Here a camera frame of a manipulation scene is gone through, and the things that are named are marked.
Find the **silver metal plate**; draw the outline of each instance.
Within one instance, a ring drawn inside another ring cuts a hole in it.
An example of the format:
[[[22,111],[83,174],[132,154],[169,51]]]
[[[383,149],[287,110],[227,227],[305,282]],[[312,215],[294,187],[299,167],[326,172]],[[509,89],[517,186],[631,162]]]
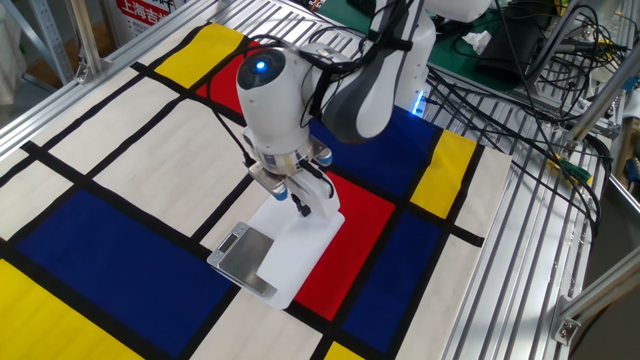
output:
[[[271,238],[239,222],[209,255],[207,263],[245,289],[262,298],[271,299],[276,289],[257,274],[271,245]]]

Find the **yellow rectangle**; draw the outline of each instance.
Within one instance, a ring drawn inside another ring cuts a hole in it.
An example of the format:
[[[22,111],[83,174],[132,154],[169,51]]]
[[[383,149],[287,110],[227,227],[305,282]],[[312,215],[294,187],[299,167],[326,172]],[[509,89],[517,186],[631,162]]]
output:
[[[327,352],[327,356],[324,357],[324,360],[364,360],[360,356],[352,353],[346,347],[334,342],[331,344],[331,348],[329,348],[329,352]]]
[[[171,55],[155,71],[189,88],[236,50],[243,38],[242,33],[222,25],[207,25],[187,46]]]
[[[142,359],[0,260],[0,359]]]
[[[462,178],[475,148],[475,142],[443,131],[431,164],[422,175],[411,202],[446,219],[460,191]]]

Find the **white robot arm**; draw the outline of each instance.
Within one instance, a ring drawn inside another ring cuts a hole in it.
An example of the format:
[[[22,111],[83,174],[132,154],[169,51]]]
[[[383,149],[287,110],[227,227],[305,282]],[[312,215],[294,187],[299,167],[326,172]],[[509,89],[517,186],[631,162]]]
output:
[[[338,140],[359,143],[387,126],[396,105],[411,111],[422,96],[435,27],[427,8],[471,21],[490,0],[377,0],[371,48],[352,61],[331,47],[265,49],[247,57],[237,89],[247,121],[245,141],[257,163],[250,174],[273,196],[291,192],[298,210],[329,218],[340,207],[333,184],[318,169],[331,151],[305,126],[319,118]]]

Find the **black stripe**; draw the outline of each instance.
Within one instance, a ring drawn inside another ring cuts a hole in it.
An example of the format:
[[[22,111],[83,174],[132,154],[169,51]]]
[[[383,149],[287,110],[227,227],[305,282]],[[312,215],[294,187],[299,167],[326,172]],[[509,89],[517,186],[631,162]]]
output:
[[[180,102],[184,100],[182,95],[168,102],[157,114],[155,114],[151,120],[147,121],[140,129],[138,129],[133,135],[129,136],[125,141],[123,141],[115,150],[113,150],[107,157],[102,159],[91,171],[87,173],[89,178],[94,178],[96,175],[101,173],[104,169],[106,169],[109,165],[111,165],[120,155],[124,154],[133,144],[135,144],[138,140],[142,139],[151,129],[153,129],[156,125],[158,125],[162,120],[164,120],[167,115],[169,115],[173,109]]]
[[[153,79],[159,83],[161,83],[162,85],[168,87],[169,89],[175,91],[178,94],[184,94],[185,97],[187,96],[187,89],[178,84],[177,82],[171,80],[170,78],[158,74],[157,72],[151,70],[150,68],[144,66],[143,64],[139,63],[139,62],[135,62],[133,64],[131,64],[131,69],[137,71],[139,74],[144,75],[150,79]]]
[[[471,180],[475,174],[475,171],[478,167],[478,163],[480,162],[480,158],[482,157],[482,152],[484,147],[476,144],[476,147],[471,155],[471,159],[469,164],[467,165],[467,169],[465,170],[465,174],[462,178],[461,187],[456,195],[456,198],[449,209],[449,213],[447,214],[447,219],[444,220],[444,223],[441,225],[441,233],[436,242],[436,246],[431,253],[431,257],[427,266],[425,267],[422,276],[420,277],[420,281],[418,286],[414,290],[411,299],[409,300],[409,304],[405,309],[404,314],[402,315],[402,319],[400,320],[396,332],[391,340],[389,348],[387,350],[387,355],[389,358],[393,359],[398,355],[400,351],[400,347],[402,346],[402,342],[404,341],[404,337],[409,331],[409,327],[411,326],[411,322],[413,321],[413,317],[415,316],[416,311],[418,311],[418,307],[420,306],[420,302],[422,301],[422,296],[424,295],[425,290],[429,284],[429,280],[433,275],[433,272],[436,268],[438,261],[440,260],[440,255],[442,255],[442,251],[447,244],[447,240],[450,235],[454,235],[459,237],[461,240],[469,242],[470,244],[481,247],[482,241],[484,239],[471,234],[470,232],[461,229],[455,226],[456,218],[460,213],[460,209],[466,200],[469,185],[471,184]],[[414,207],[415,211],[419,211],[420,207]]]
[[[327,343],[329,346],[334,341],[348,348],[354,354],[361,356],[367,360],[382,360],[385,359],[384,355],[378,350],[372,348],[362,340],[354,337],[353,335],[342,330],[335,321],[329,321],[322,316],[307,309],[297,301],[293,301],[291,305],[285,310],[289,315],[302,321],[315,331],[323,334],[321,341],[314,350],[315,356],[321,356],[323,351],[328,351]]]
[[[149,64],[149,68],[155,70],[163,62],[165,62],[165,60],[167,60],[168,58],[173,56],[178,51],[180,51],[180,50],[184,49],[185,47],[187,47],[187,45],[189,45],[189,43],[191,43],[191,41],[193,41],[193,39],[196,37],[196,35],[198,35],[200,30],[204,29],[208,25],[209,24],[200,25],[200,26],[194,28],[193,30],[191,30],[189,32],[189,34],[187,34],[187,36],[185,36],[185,38],[182,39],[182,41],[180,41],[180,44],[178,44],[176,47],[174,47],[173,49],[171,49],[169,52],[167,52],[166,54],[162,55],[161,57],[155,59],[151,64]]]
[[[431,252],[431,257],[429,258],[429,262],[425,267],[422,275],[420,276],[420,280],[418,281],[418,285],[414,290],[411,298],[409,299],[409,303],[405,309],[404,314],[402,314],[402,318],[398,323],[398,327],[396,329],[393,338],[389,344],[389,348],[387,350],[387,357],[390,359],[395,359],[400,351],[400,347],[402,346],[402,342],[404,341],[404,337],[407,335],[409,331],[409,326],[411,326],[411,322],[413,321],[413,317],[416,315],[416,311],[418,311],[418,307],[420,306],[420,302],[422,301],[422,296],[424,295],[425,290],[427,289],[427,285],[429,284],[429,280],[431,280],[431,275],[433,275],[433,271],[436,268],[438,261],[440,260],[440,255],[442,254],[442,250],[447,244],[447,239],[449,238],[449,234],[445,231],[440,233],[438,240],[436,241],[436,245]]]
[[[35,229],[40,227],[42,223],[45,222],[54,212],[56,212],[64,203],[66,203],[73,195],[75,195],[80,190],[80,186],[73,185],[65,192],[62,193],[57,199],[55,199],[49,206],[47,206],[44,211],[38,214],[33,220],[29,221],[26,225],[24,225],[20,230],[16,231],[13,236],[9,238],[9,244],[11,246],[15,246],[24,238],[29,236]]]
[[[222,314],[227,310],[233,299],[238,295],[238,292],[240,292],[240,288],[235,284],[231,284],[229,290],[227,290],[213,311],[211,311],[207,318],[202,322],[202,325],[200,325],[195,334],[193,334],[187,345],[185,345],[180,352],[180,355],[178,355],[177,359],[187,360],[191,358],[211,329],[213,329],[215,324],[218,322]]]
[[[0,177],[0,188],[7,185],[9,180],[13,179],[13,177],[18,175],[22,170],[28,168],[34,161],[35,159],[33,157],[27,156],[17,164],[13,165],[9,171]]]
[[[313,354],[311,354],[309,360],[324,360],[332,344],[333,339],[326,335],[322,335],[318,346],[316,346],[316,349],[313,351]]]
[[[238,46],[231,53],[234,53],[242,49],[246,49],[247,47],[249,47],[250,44],[251,44],[251,39],[249,39],[246,36],[243,36]],[[205,76],[203,76],[200,80],[196,81],[193,85],[191,85],[191,87],[189,88],[189,92],[195,92],[198,89],[200,89],[203,85],[207,84],[213,78],[213,76],[217,74],[218,71],[222,70],[225,66],[227,66],[227,64],[229,64],[231,60],[233,60],[233,58],[230,58],[229,55],[225,56],[225,58],[220,60],[220,62],[217,63],[211,70],[209,70],[209,72],[205,74]]]
[[[413,196],[413,193],[416,192],[418,185],[420,185],[420,181],[422,180],[422,177],[424,176],[425,171],[427,171],[427,168],[431,165],[431,161],[433,161],[433,154],[436,152],[436,147],[440,142],[440,138],[442,137],[443,132],[444,132],[444,129],[437,128],[436,133],[433,134],[433,136],[431,137],[431,142],[429,143],[429,146],[427,147],[427,151],[426,151],[427,156],[422,162],[422,165],[418,168],[418,171],[416,171],[415,175],[413,176],[413,179],[411,180],[410,185],[407,187],[407,191],[404,194],[404,199],[407,202],[411,201],[411,197]]]
[[[186,235],[138,208],[122,196],[96,183],[91,179],[90,175],[81,174],[76,169],[51,155],[49,152],[39,148],[37,145],[30,143],[29,146],[25,147],[25,150],[30,155],[36,157],[38,161],[48,166],[56,173],[62,175],[67,180],[73,182],[74,185],[69,190],[65,191],[62,196],[58,197],[51,205],[49,205],[47,209],[45,209],[45,211],[36,216],[35,219],[30,221],[14,236],[12,236],[10,239],[12,244],[17,244],[22,241],[26,236],[28,236],[37,227],[39,227],[62,204],[66,203],[73,195],[75,195],[75,193],[77,193],[80,189],[84,189],[90,194],[108,203],[119,212],[137,221],[138,223],[147,227],[149,230],[172,242],[176,246],[184,249],[196,258],[202,261],[206,261],[207,257],[209,257],[209,255],[211,254],[211,250],[198,243],[193,243]]]
[[[135,351],[146,359],[171,359],[171,357],[155,346],[153,343],[140,336],[116,317],[95,305],[91,300],[75,291],[73,288],[51,275],[49,271],[23,255],[21,252],[10,249],[5,254],[5,260],[28,276],[43,289],[60,299],[67,306],[77,311],[80,315],[89,319],[99,328],[106,331],[116,340],[129,349]]]
[[[447,221],[451,221],[452,224],[455,224],[456,219],[460,214],[460,210],[462,210],[462,206],[469,195],[469,186],[471,186],[471,180],[473,180],[476,169],[478,169],[478,164],[480,163],[480,158],[482,158],[483,152],[484,146],[476,144],[473,154],[471,154],[469,165],[467,165],[467,170],[465,170],[464,176],[462,177],[460,190],[458,191],[458,194],[453,201],[453,205],[451,205],[451,209],[449,209],[449,214],[447,215]]]
[[[211,250],[198,243],[190,241],[189,237],[187,237],[183,233],[165,224],[155,216],[150,215],[144,210],[141,210],[122,196],[100,186],[100,184],[96,183],[95,181],[90,181],[89,183],[87,183],[85,189],[89,193],[108,203],[127,217],[144,225],[149,230],[162,236],[163,238],[187,251],[196,258],[206,262],[209,255],[211,255]]]
[[[220,218],[231,208],[231,206],[238,200],[240,195],[244,193],[245,190],[251,185],[253,178],[251,175],[247,174],[240,181],[238,185],[236,185],[233,190],[222,200],[220,205],[209,215],[207,220],[205,220],[202,225],[196,230],[193,235],[191,235],[191,241],[195,241],[199,243],[204,239],[205,236],[213,229],[213,227],[220,221]]]
[[[228,118],[229,120],[233,121],[234,123],[245,127],[247,126],[247,122],[244,119],[244,116],[242,116],[242,114],[238,113],[237,111],[230,109],[228,107],[226,107],[223,104],[219,104],[217,102],[212,101],[211,99],[207,99],[206,97],[200,96],[198,95],[195,91],[194,92],[190,92],[187,89],[185,89],[182,85],[178,84],[177,82],[171,80],[170,78],[158,74],[155,71],[151,71],[148,67],[136,62],[133,65],[131,65],[131,68],[135,71],[137,71],[138,73],[153,79],[159,83],[161,83],[162,85],[170,88],[171,90],[175,91],[178,94],[182,94],[183,96],[185,96],[188,99],[191,99],[193,101],[197,101],[199,103],[201,103],[202,105],[208,106],[211,109],[213,109],[214,111],[220,113],[221,115],[223,115],[224,117]]]
[[[74,132],[87,120],[91,119],[96,114],[98,114],[102,109],[104,109],[107,105],[109,105],[111,101],[116,99],[118,96],[122,95],[122,93],[124,93],[125,91],[132,88],[135,84],[140,82],[140,80],[142,79],[144,79],[143,75],[136,75],[133,79],[127,81],[127,83],[122,85],[120,88],[118,88],[118,90],[109,94],[109,96],[105,97],[99,103],[97,103],[91,109],[89,109],[87,112],[82,114],[82,116],[80,116],[74,122],[69,124],[69,126],[67,126],[64,130],[62,130],[56,136],[49,139],[44,145],[42,145],[42,148],[47,151],[51,150],[54,146],[56,146],[58,143],[60,143],[60,141],[62,141],[67,136],[69,136],[69,134]]]
[[[0,237],[0,260],[4,258],[4,255],[9,251],[9,243]]]
[[[389,242],[391,234],[393,233],[393,230],[395,230],[396,225],[398,225],[398,222],[400,221],[403,213],[404,208],[401,206],[396,206],[396,208],[391,213],[389,220],[385,224],[382,232],[380,233],[380,236],[378,236],[378,239],[371,248],[371,251],[369,252],[369,255],[367,256],[364,264],[362,264],[362,267],[358,271],[358,274],[353,280],[349,291],[347,291],[347,294],[342,300],[342,303],[340,304],[336,315],[333,317],[333,323],[337,327],[342,327],[342,324],[347,319],[347,316],[349,316],[353,305],[360,295],[360,291],[364,287],[364,284],[367,282],[367,279],[369,279],[371,271],[373,271],[373,268],[378,263],[378,259],[382,255],[382,252]]]
[[[337,166],[337,165],[331,165],[328,168],[326,168],[327,172],[332,172],[338,176],[340,176],[341,178],[349,181],[352,184],[357,185],[358,187],[361,187],[365,190],[367,190],[368,192],[372,193],[373,195],[386,200],[390,203],[398,204],[400,202],[402,202],[402,198],[400,198],[399,196],[396,196],[384,189],[381,189],[379,187],[377,187],[376,185],[373,185],[372,183],[363,180],[362,178],[360,178],[357,175],[354,175],[353,173],[350,173],[347,170],[342,169],[341,167]]]

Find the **blue rectangle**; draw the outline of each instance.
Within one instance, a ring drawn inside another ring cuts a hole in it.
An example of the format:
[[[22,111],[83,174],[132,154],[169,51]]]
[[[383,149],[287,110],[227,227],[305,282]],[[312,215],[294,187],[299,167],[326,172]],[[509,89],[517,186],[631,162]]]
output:
[[[439,236],[438,227],[405,212],[343,329],[386,353]]]
[[[205,262],[85,191],[17,248],[172,356],[230,286]]]
[[[371,184],[402,197],[424,164],[434,135],[442,130],[394,107],[387,128],[363,144],[343,144],[318,121],[311,134],[333,152],[333,163]]]

